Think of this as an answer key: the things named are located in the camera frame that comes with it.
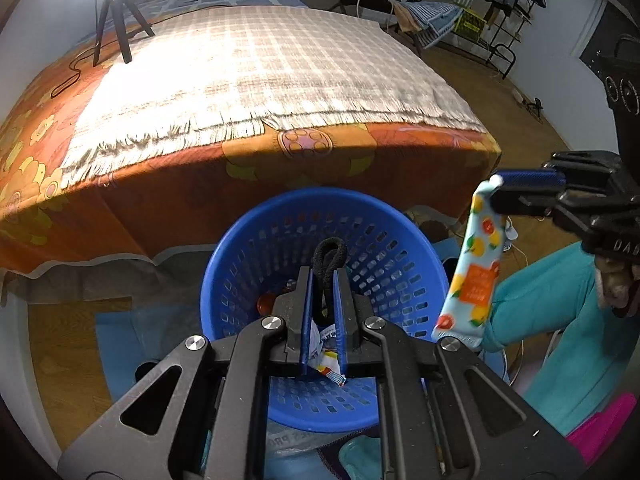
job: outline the yellow crate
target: yellow crate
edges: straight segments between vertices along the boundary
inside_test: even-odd
[[[462,38],[477,43],[485,26],[484,18],[478,16],[471,9],[463,9],[453,31]]]

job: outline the tripod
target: tripod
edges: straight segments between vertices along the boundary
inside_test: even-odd
[[[118,38],[118,44],[120,45],[120,51],[122,53],[122,59],[125,63],[130,63],[133,59],[131,56],[131,49],[129,47],[129,37],[127,36],[127,29],[124,25],[124,6],[133,14],[138,20],[142,29],[149,35],[155,36],[156,34],[151,29],[148,21],[142,15],[136,4],[132,0],[104,0],[102,3],[102,9],[100,10],[100,20],[98,21],[98,28],[95,31],[95,48],[94,48],[94,66],[100,61],[100,49],[102,47],[102,37],[104,35],[104,24],[107,21],[107,13],[111,8],[111,16],[113,17],[113,25],[116,29],[116,36]]]

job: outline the silver bolt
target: silver bolt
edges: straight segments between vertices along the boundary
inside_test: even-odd
[[[200,350],[206,344],[207,340],[204,339],[201,335],[192,335],[187,338],[187,341],[184,342],[184,345],[189,350]]]
[[[386,325],[386,321],[379,316],[367,317],[364,320],[364,326],[370,330],[380,330]]]
[[[460,350],[460,345],[462,345],[460,339],[456,339],[455,337],[443,337],[440,340],[440,346],[447,352],[457,352]]]
[[[262,326],[267,330],[277,330],[282,326],[282,320],[278,316],[267,316],[262,320]]]

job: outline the magenta fabric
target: magenta fabric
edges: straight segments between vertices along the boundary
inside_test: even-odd
[[[587,465],[595,462],[613,442],[635,406],[636,398],[623,394],[568,435],[567,440],[580,451]]]

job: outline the orange floral bedspread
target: orange floral bedspread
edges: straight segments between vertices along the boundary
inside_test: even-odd
[[[456,218],[500,155],[491,135],[472,131],[265,126],[262,136],[159,156],[61,192],[60,164],[113,62],[110,49],[95,68],[81,62],[79,82],[53,100],[76,52],[44,69],[0,129],[2,269],[36,277],[55,263],[153,259],[169,248],[212,244],[255,205],[305,186],[354,189],[400,210],[424,205]]]

